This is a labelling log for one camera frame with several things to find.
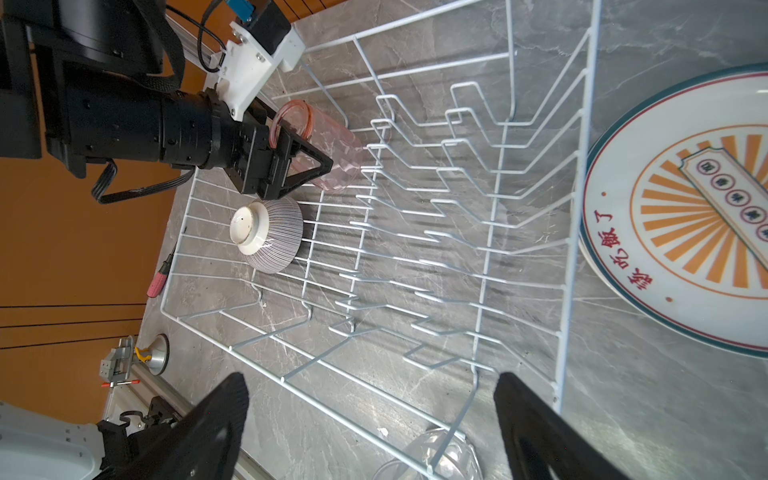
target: orange stripe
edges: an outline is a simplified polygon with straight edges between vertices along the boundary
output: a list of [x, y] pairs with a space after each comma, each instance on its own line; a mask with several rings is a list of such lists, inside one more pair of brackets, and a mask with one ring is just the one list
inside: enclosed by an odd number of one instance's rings
[[699, 251], [691, 257], [690, 260], [688, 260], [688, 263], [685, 264], [683, 267], [683, 270], [691, 273], [696, 273], [701, 268], [701, 264], [704, 263], [704, 261], [710, 257], [712, 254], [712, 250], [715, 249], [717, 244], [720, 242], [720, 239], [723, 238], [723, 235], [728, 232], [729, 227], [727, 225], [721, 225], [720, 229], [715, 232], [715, 234], [710, 238], [710, 241], [706, 242], [703, 247], [699, 249]]
[[694, 248], [696, 245], [701, 243], [705, 238], [707, 238], [710, 235], [710, 233], [722, 227], [723, 227], [722, 225], [715, 223], [711, 227], [708, 227], [707, 229], [697, 233], [696, 235], [693, 235], [688, 240], [685, 240], [683, 243], [673, 248], [672, 250], [666, 252], [664, 255], [668, 259], [674, 262], [678, 258], [682, 257], [685, 253], [688, 253], [688, 250]]
[[715, 261], [712, 262], [710, 272], [707, 274], [707, 280], [710, 282], [720, 283], [720, 280], [723, 278], [725, 264], [728, 262], [731, 247], [733, 246], [733, 241], [735, 239], [736, 234], [732, 230], [728, 230], [728, 233], [725, 236], [725, 241], [723, 242], [723, 246], [721, 246], [720, 251], [717, 252], [717, 257], [715, 258]]
[[678, 168], [677, 165], [673, 164], [669, 160], [662, 163], [661, 167], [673, 175], [677, 175], [680, 178], [685, 178], [685, 175], [683, 175], [683, 172], [680, 171], [680, 168]]
[[687, 205], [641, 205], [641, 214], [683, 214], [685, 212], [713, 211], [712, 207], [688, 207]]
[[739, 159], [739, 151], [736, 149], [736, 137], [728, 135], [727, 137], [720, 137], [720, 141], [723, 142], [723, 148], [728, 150], [731, 157]]
[[691, 232], [695, 232], [696, 230], [707, 227], [715, 222], [722, 222], [722, 220], [720, 219], [720, 217], [714, 216], [711, 218], [707, 218], [706, 220], [702, 220], [701, 222], [696, 222], [693, 225], [688, 225], [687, 227], [678, 228], [673, 232], [665, 233], [664, 235], [659, 235], [658, 237], [654, 237], [650, 240], [654, 242], [654, 245], [656, 245], [657, 247], [661, 247], [662, 245], [666, 245], [672, 240], [677, 240], [678, 238], [684, 235], [688, 235]]
[[673, 225], [680, 225], [681, 223], [688, 223], [694, 220], [701, 220], [702, 218], [714, 217], [717, 212], [704, 212], [703, 214], [694, 215], [681, 215], [679, 217], [663, 218], [661, 220], [651, 220], [643, 223], [645, 230], [658, 230], [664, 227], [671, 227]]
[[761, 182], [766, 179], [766, 175], [768, 175], [768, 154], [766, 154], [766, 157], [763, 159], [763, 164], [760, 165], [760, 169], [757, 171], [755, 178], [757, 181]]
[[691, 198], [685, 197], [684, 195], [668, 194], [658, 190], [643, 190], [643, 198], [665, 200], [667, 202], [680, 202], [682, 204], [709, 205], [706, 200], [701, 198], [701, 196], [699, 196], [699, 198]]
[[744, 168], [750, 173], [754, 173], [755, 163], [757, 162], [757, 151], [760, 149], [760, 141], [763, 135], [746, 136], [746, 156], [744, 157]]
[[672, 190], [683, 192], [684, 194], [694, 195], [695, 197], [701, 197], [701, 194], [695, 188], [686, 187], [683, 184], [679, 184], [676, 181], [670, 180], [669, 178], [662, 177], [660, 175], [656, 175], [656, 174], [651, 175], [649, 182], [651, 182], [652, 184], [661, 185], [662, 187], [671, 188]]
[[768, 289], [768, 270], [757, 261], [757, 258], [755, 258], [755, 266], [757, 267], [757, 276], [760, 278], [760, 286]]
[[746, 255], [749, 250], [743, 241], [739, 240], [736, 244], [736, 268], [733, 270], [733, 286], [736, 288], [747, 288], [750, 285], [746, 274]]

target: white wire dish rack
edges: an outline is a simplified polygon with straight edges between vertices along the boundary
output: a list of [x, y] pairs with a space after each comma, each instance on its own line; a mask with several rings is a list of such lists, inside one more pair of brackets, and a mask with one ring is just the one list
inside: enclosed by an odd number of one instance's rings
[[[252, 199], [223, 175], [198, 171], [161, 304], [174, 322], [430, 478], [441, 478], [435, 467], [452, 435], [500, 445], [497, 432], [483, 440], [468, 419], [473, 402], [491, 398], [499, 372], [516, 371], [553, 409], [562, 406], [600, 0], [585, 12], [572, 53], [558, 59], [559, 74], [521, 107], [511, 0], [500, 4], [506, 51], [378, 71], [366, 54], [377, 37], [407, 36], [420, 22], [489, 1], [459, 0], [308, 48], [300, 74], [314, 85], [272, 100], [306, 98], [369, 141], [364, 178], [339, 196], [309, 184], [298, 190], [304, 245], [288, 269], [267, 276], [252, 271], [227, 236], [232, 213]], [[365, 70], [321, 81], [314, 62], [327, 62], [334, 48], [357, 55]], [[483, 65], [503, 73], [466, 76]], [[414, 91], [424, 96], [414, 79], [436, 74], [446, 95], [435, 116], [413, 100]], [[360, 98], [374, 108], [357, 107]], [[530, 114], [521, 121], [523, 104]], [[508, 112], [499, 114], [500, 105]], [[222, 293], [239, 288], [239, 296]], [[219, 306], [196, 308], [206, 295], [207, 305]], [[221, 323], [241, 328], [237, 338], [210, 328]], [[328, 337], [322, 349], [310, 352], [295, 340], [321, 330]], [[265, 343], [300, 361], [289, 369], [270, 365], [254, 353]], [[382, 356], [365, 356], [374, 351]], [[383, 365], [383, 351], [398, 363]], [[319, 371], [352, 382], [393, 415], [413, 415], [451, 435], [426, 463], [412, 458], [402, 441], [383, 438], [333, 398], [321, 399], [310, 385]], [[450, 378], [440, 380], [446, 388], [465, 386], [455, 409], [407, 393], [416, 389], [411, 382], [442, 376]], [[482, 448], [478, 455], [482, 462]]]

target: plate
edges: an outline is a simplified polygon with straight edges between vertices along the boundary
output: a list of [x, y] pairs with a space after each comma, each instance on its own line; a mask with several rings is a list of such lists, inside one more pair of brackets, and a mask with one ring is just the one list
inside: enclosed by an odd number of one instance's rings
[[675, 85], [592, 147], [581, 249], [665, 326], [768, 357], [768, 64]]

